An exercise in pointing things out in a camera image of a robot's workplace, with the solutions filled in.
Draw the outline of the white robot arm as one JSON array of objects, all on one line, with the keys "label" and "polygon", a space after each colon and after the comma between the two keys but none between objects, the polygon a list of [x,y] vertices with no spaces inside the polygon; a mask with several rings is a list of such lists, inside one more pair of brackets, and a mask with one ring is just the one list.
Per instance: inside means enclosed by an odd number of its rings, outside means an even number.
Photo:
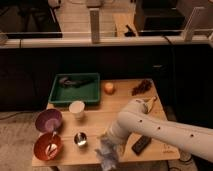
[{"label": "white robot arm", "polygon": [[132,133],[145,135],[213,163],[213,129],[161,120],[144,114],[142,99],[129,101],[107,129],[114,144],[125,144]]}]

